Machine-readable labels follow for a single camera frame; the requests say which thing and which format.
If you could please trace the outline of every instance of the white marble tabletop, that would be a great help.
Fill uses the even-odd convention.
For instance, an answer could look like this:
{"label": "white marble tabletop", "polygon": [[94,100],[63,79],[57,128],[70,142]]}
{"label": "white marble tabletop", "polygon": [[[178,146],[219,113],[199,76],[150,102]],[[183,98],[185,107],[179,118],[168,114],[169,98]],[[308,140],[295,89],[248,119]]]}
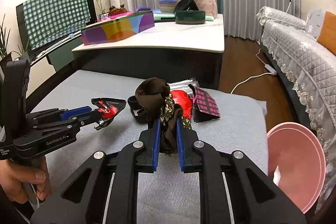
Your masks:
{"label": "white marble tabletop", "polygon": [[202,25],[155,23],[155,27],[127,39],[87,46],[82,44],[72,51],[121,47],[175,48],[221,53],[224,52],[223,15],[219,14],[214,21],[206,21]]}

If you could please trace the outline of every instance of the sofa armrest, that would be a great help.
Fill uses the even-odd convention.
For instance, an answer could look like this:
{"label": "sofa armrest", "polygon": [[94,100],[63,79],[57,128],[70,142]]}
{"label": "sofa armrest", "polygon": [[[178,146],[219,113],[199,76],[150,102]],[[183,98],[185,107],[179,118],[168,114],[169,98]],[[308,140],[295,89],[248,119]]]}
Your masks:
{"label": "sofa armrest", "polygon": [[261,26],[264,26],[268,20],[272,20],[289,27],[294,27],[298,30],[304,30],[307,25],[304,20],[298,17],[267,6],[261,8],[256,17]]}

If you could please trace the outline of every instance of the metal bolt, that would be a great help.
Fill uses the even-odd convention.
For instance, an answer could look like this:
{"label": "metal bolt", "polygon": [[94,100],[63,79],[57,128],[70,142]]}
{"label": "metal bolt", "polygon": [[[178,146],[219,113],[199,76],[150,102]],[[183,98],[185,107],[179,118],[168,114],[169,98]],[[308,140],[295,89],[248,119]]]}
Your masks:
{"label": "metal bolt", "polygon": [[244,157],[244,153],[241,152],[241,151],[236,151],[233,153],[233,156],[236,158],[236,159],[241,159]]}
{"label": "metal bolt", "polygon": [[104,157],[104,152],[98,151],[95,152],[95,154],[93,155],[93,157],[97,160],[101,159],[102,157]]}
{"label": "metal bolt", "polygon": [[143,142],[142,141],[136,141],[136,142],[133,143],[133,146],[135,148],[140,148],[140,147],[143,146]]}
{"label": "metal bolt", "polygon": [[194,146],[197,148],[202,148],[204,146],[204,142],[202,141],[195,141]]}

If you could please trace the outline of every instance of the plaid cloth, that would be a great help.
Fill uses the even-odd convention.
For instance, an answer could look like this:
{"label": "plaid cloth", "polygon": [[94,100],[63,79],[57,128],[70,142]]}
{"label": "plaid cloth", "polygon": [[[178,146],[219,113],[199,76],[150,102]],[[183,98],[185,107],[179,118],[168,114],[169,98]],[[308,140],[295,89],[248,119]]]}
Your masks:
{"label": "plaid cloth", "polygon": [[87,0],[28,0],[23,7],[32,50],[80,30],[91,18]]}

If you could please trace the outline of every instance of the black elastic band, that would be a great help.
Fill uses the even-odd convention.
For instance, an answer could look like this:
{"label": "black elastic band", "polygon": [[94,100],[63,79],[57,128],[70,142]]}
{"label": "black elastic band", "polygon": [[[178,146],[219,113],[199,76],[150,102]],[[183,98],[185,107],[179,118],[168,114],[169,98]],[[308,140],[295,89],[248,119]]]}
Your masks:
{"label": "black elastic band", "polygon": [[147,124],[147,110],[139,105],[135,96],[131,96],[127,99],[127,103],[131,109],[131,113],[136,121],[140,124]]}

